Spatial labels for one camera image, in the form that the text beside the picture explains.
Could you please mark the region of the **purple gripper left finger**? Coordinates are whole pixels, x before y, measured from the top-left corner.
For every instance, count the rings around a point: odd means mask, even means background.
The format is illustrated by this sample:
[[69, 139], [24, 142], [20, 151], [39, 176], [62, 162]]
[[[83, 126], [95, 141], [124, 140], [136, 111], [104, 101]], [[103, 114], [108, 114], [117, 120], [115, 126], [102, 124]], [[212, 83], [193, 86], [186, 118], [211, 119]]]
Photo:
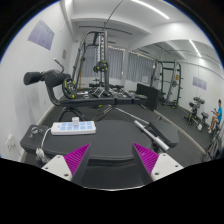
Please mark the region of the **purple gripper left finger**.
[[89, 156], [90, 145], [86, 144], [65, 156], [56, 155], [42, 169], [75, 184], [80, 184]]

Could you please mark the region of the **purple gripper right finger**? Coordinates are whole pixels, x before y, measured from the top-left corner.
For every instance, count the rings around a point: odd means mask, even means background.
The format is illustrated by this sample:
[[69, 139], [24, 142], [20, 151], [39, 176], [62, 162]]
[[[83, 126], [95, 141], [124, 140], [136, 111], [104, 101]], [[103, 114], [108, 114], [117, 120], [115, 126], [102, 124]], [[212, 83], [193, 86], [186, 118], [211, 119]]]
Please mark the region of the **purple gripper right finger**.
[[132, 154], [144, 184], [149, 184], [183, 169], [183, 166], [167, 153], [157, 154], [137, 143], [132, 145]]

